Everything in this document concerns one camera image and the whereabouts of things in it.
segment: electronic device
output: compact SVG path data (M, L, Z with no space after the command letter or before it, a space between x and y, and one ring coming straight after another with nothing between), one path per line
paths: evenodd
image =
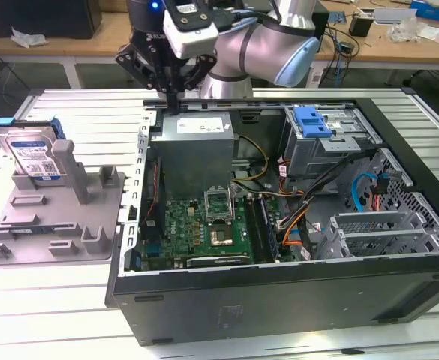
M0 38L14 28L46 38L90 39L101 19L98 0L0 0Z
M369 29L374 21L374 17L367 14L353 14L353 19L349 26L349 33L351 36L358 36L365 38L368 36Z
M413 0L410 8L417 10L418 17L439 21L439 0Z
M197 13L199 9L195 4L176 6L180 14ZM201 14L200 20L207 19L205 13ZM169 11L164 12L163 31L167 40L178 59L189 59L202 54L207 54L214 49L219 32L213 22L201 30L183 32L177 29Z
M372 100L144 107L141 205L107 287L140 345L402 323L439 302L439 181Z

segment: white paper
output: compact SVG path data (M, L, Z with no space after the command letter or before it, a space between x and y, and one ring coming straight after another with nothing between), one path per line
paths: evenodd
M23 34L14 28L12 28L11 40L16 44L25 47L26 49L29 47L39 47L40 45L48 44L44 35Z
M180 118L178 134L223 133L222 118Z
M439 35L439 28L435 28L434 26L426 26L423 30L421 30L418 35L421 38L434 40L434 38Z

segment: sticker label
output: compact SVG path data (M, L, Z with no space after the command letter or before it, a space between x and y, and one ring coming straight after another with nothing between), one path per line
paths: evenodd
M223 133L222 118L180 118L178 134Z
M31 229L14 229L11 230L11 233L13 234L32 234Z
M14 141L11 149L29 176L40 180L59 179L59 171L53 159L46 156L44 141Z
M309 251L307 251L305 249L305 247L301 247L301 255L302 257L304 257L306 260L310 260L311 259L311 254L309 253Z
M314 227L318 232L321 231L321 223L313 223L312 227Z
M287 177L287 167L285 165L279 165L279 176L282 178Z
M190 13L196 13L197 12L196 5L194 5L194 4L179 5L179 6L176 6L176 9L181 14L190 14Z
M342 129L341 124L339 124L338 122L328 122L327 127L329 129Z

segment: black cable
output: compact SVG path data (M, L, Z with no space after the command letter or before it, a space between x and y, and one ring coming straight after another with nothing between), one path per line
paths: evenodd
M236 21L240 21L241 19L248 19L251 17L256 17L263 21L270 21L272 23L279 24L279 21L277 21L275 18L270 17L269 15L265 13L260 13L259 11L247 11L244 13L234 13L236 16Z
M240 138L240 139L244 139L244 140L246 140L250 145L253 145L253 147L254 147L256 150L258 150L259 153L260 153L262 156L264 156L264 159L262 159L262 163L263 163L263 167L265 167L265 168L267 169L267 167L268 167L268 160L267 160L267 155L266 155L266 153L264 152L264 150L262 150L262 148L261 148L258 144L254 143L254 141L253 141L251 138L247 137L247 136L239 135L239 138ZM261 161L261 160L256 160L255 162L250 163L249 166L252 167L255 163L259 163L260 161ZM261 172L262 172L261 175L260 175L260 174L250 175L250 172L248 171L248 177L249 177L249 178L253 178L252 180L256 180L256 179L262 178L263 176L265 176L266 171L263 170L263 171L261 171Z
M306 216L304 215L302 219L299 220L299 223L297 224L297 228L299 230L299 233L301 234L302 246L304 246L306 250L309 251L309 253L311 254L311 258L314 259L312 242L311 239L309 238L309 232L308 232L308 227L306 226L306 221L308 223L311 223L308 219L306 219Z
M354 43L356 44L356 51L355 52L347 53L345 51L341 51L341 42L338 40L338 33L339 34L343 34L346 37L350 38L352 41L354 41ZM332 43L334 45L334 53L332 55L332 60L328 64L328 66L326 68L326 71L325 71L325 73L323 75L323 78L321 79L321 81L319 83L319 86L321 86L321 84L323 83L323 81L325 79L335 80L335 78L331 79L330 77L328 77L328 75L329 75L329 72L331 71L332 65L334 64L335 60L336 60L335 69L336 69L336 71L338 71L338 64L339 64L339 60L340 60L341 56L346 59L346 67L344 69L344 72L343 72L342 76L340 76L338 78L341 81L341 83L342 83L344 78L349 74L349 71L350 71L349 64L350 64L350 62L353 60L353 58L355 58L359 54L359 51L361 49L361 46L359 45L358 41L354 37L349 35L347 32L344 32L342 30L338 30L337 28L329 26L329 24L327 24L327 29L324 32L324 34L331 38Z
M374 1L372 1L372 0L369 0L369 2L370 2L371 4L373 4L373 5L379 6L380 8L387 8L387 6L384 6L384 5L378 4L377 2L374 2Z
M276 4L276 0L269 0L271 3L272 9L274 10L274 13L276 14L276 17L278 18L278 23L282 21L281 13L279 12L279 7Z
M265 194L265 195L273 195L274 197L291 197L289 195L284 195L282 193L275 193L274 191L270 191L270 190L254 190L252 188L250 188L247 185L244 185L242 182L235 180L234 184L236 184L237 186L239 186L241 189L246 190L250 193L253 194Z
M306 220L306 222L311 225L311 227L313 228L313 230L317 230L316 227L314 226L314 224L308 220L308 218L305 216L304 219Z
M11 71L11 73L14 74L14 76L20 81L21 84L24 85L24 87L25 87L26 89L31 90L31 88L30 88L30 87L24 82L24 80L21 79L21 78L19 77L19 75L16 74L16 71L14 71L14 69L13 69L12 67L10 67L9 64L8 64L6 61L2 60L1 56L0 56L0 62L1 62L2 64L4 64L4 65L5 65L5 66Z
M247 173L248 173L248 176L251 177L251 178L254 176L254 175L252 174L252 172L251 172L250 169L248 169ZM254 183L254 184L255 184L255 185L256 185L261 191L268 191L268 190L264 187L264 185L262 185L258 180L253 179L253 180L251 180L251 182Z
M287 227L285 224L289 220L295 219L299 214L301 214L309 206L309 203L313 200L316 193L321 191L324 186L329 184L332 180L336 179L340 175L341 170L343 170L347 165L363 158L369 158L376 154L376 152L377 148L370 148L365 151L350 154L347 157L343 157L340 161L331 166L326 172L319 175L301 196L301 199L299 199L299 203L302 205L295 212L289 214L281 221L281 227Z

